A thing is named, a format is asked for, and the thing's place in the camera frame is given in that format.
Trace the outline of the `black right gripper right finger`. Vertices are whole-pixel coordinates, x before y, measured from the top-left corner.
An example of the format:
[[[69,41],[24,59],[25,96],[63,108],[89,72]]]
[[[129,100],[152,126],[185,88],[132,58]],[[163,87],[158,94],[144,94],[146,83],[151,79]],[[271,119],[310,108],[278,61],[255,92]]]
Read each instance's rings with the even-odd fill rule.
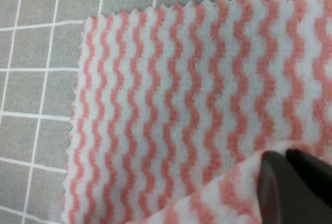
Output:
[[[331,165],[300,149],[288,149],[285,156],[311,191],[331,206]]]

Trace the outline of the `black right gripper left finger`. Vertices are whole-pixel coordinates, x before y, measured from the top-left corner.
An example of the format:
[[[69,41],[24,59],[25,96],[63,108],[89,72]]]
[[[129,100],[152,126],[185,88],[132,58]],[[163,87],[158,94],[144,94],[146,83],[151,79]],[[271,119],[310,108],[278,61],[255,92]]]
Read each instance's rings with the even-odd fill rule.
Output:
[[[263,223],[331,223],[331,206],[304,183],[285,154],[261,158],[258,203]]]

